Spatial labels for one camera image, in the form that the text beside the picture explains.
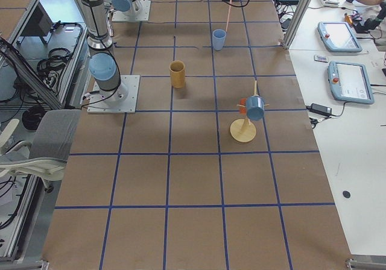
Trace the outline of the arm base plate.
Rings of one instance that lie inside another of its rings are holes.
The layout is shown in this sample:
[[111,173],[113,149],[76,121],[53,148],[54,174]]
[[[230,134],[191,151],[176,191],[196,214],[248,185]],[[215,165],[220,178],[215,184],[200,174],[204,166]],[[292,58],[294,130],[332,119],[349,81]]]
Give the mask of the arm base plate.
[[151,0],[112,0],[113,22],[147,22]]
[[140,75],[121,75],[121,84],[116,91],[105,92],[100,90],[97,82],[93,90],[97,94],[91,95],[87,112],[90,114],[112,114],[136,112]]

